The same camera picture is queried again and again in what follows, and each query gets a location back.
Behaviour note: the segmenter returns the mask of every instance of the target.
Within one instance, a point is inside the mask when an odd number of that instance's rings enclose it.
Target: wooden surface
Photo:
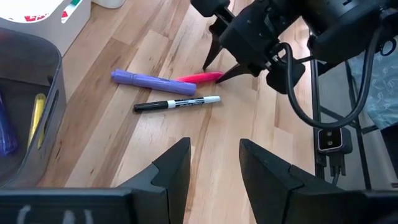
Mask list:
[[[237,14],[249,1],[231,1]],[[185,223],[254,223],[239,168],[238,146],[249,138],[313,173],[312,129],[286,96],[242,75],[200,85],[197,96],[221,103],[134,114],[132,106],[185,96],[111,81],[116,68],[163,78],[201,72],[208,26],[188,0],[127,0],[110,10],[93,5],[91,19],[63,58],[68,106],[41,186],[115,187],[147,167],[182,137],[191,137],[192,174]],[[281,37],[294,56],[308,56],[308,29],[297,21]],[[226,51],[209,70],[235,64]],[[310,68],[296,87],[311,114]]]

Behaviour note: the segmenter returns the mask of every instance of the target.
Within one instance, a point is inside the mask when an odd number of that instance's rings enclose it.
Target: gray plastic bin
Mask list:
[[[27,147],[34,100],[47,96]],[[0,95],[16,131],[18,150],[0,157],[0,187],[33,187],[43,176],[66,108],[62,57],[49,41],[0,28]],[[37,147],[40,133],[44,140]]]

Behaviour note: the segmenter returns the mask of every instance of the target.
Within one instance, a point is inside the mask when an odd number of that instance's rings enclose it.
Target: metal frame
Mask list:
[[[347,68],[347,72],[346,72],[347,81],[348,81],[348,86],[349,86],[349,99],[350,99],[351,108],[353,108],[356,103],[354,80],[352,79],[352,76],[350,75],[350,69],[349,69],[348,64],[346,64],[346,68]],[[329,110],[328,108],[320,106],[319,81],[318,81],[318,78],[320,75],[322,75],[322,74],[318,73],[318,62],[316,60],[312,60],[311,61],[311,87],[312,87],[313,119],[315,121],[321,121],[322,113],[327,114],[328,116],[330,116],[334,119],[341,119],[342,116],[339,115],[338,113],[335,113],[334,111]],[[362,135],[377,130],[377,127],[370,126],[370,127],[362,128],[359,118],[356,118],[351,124],[349,124],[349,126],[351,126],[352,128],[355,129],[356,139],[357,139],[358,148],[359,148],[359,156],[361,157],[361,165],[362,165],[365,187],[367,190],[371,190],[372,186],[371,186],[368,162],[366,160],[366,153],[365,153],[365,149],[364,149]],[[318,129],[314,128],[313,129],[313,140],[314,140],[314,155],[315,155],[315,175],[321,179],[325,179],[325,167],[327,166],[326,155],[320,153],[317,150],[317,142],[318,142],[317,132],[318,132]]]

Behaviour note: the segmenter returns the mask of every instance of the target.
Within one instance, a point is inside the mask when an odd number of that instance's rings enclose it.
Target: pink marker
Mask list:
[[[180,77],[176,79],[176,81],[198,84],[202,82],[216,81],[223,75],[224,73],[222,72],[205,72],[194,75],[188,75],[186,77]]]

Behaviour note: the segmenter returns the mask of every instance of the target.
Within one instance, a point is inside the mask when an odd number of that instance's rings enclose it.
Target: black marker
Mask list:
[[[221,98],[219,96],[206,96],[195,99],[167,100],[167,101],[158,101],[152,103],[140,103],[134,105],[134,111],[140,112],[140,111],[149,111],[149,110],[178,108],[181,106],[202,105],[205,103],[216,103],[219,102],[220,100]]]

